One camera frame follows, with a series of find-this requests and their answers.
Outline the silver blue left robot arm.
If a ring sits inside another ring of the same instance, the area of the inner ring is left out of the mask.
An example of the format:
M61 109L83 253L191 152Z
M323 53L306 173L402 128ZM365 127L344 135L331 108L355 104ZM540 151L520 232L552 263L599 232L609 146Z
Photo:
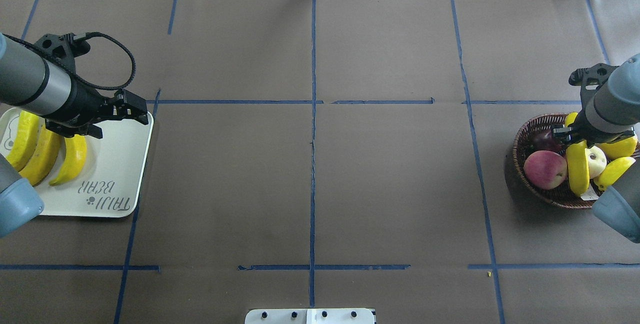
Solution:
M76 58L89 53L89 40L96 38L128 56L130 75L123 84L97 85L77 73ZM43 213L45 204L35 187L54 167L62 144L67 146L65 161L53 185L81 172L86 151L80 139L103 138L100 123L150 123L146 99L127 90L136 73L132 52L102 32L46 34L36 43L1 35L1 101L19 109L13 146L1 158L2 237Z

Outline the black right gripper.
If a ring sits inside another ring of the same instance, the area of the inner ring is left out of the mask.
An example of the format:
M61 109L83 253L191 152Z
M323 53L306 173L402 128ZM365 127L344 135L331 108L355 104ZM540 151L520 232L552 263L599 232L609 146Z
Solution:
M585 141L588 147L598 144L599 133L587 121L580 121L578 114L567 114L563 122L551 126L551 137L563 146Z

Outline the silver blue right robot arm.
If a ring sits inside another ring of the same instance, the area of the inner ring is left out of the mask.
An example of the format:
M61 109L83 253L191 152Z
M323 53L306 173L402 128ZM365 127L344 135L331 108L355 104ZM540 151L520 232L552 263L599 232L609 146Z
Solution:
M640 120L639 55L621 65L605 63L578 68L567 82L580 87L582 109L569 126L556 126L553 137L588 147L631 137ZM640 241L639 163L633 163L592 205L595 217L627 240Z

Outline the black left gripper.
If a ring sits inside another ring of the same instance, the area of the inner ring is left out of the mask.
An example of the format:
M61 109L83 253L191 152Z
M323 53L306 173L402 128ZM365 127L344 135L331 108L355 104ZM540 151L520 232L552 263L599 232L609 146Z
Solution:
M60 105L45 115L45 126L64 138L81 135L103 139L103 129L96 125L103 121L133 120L149 125L146 99L126 89L108 98L62 76L46 78L44 90L53 90L45 96L50 105Z

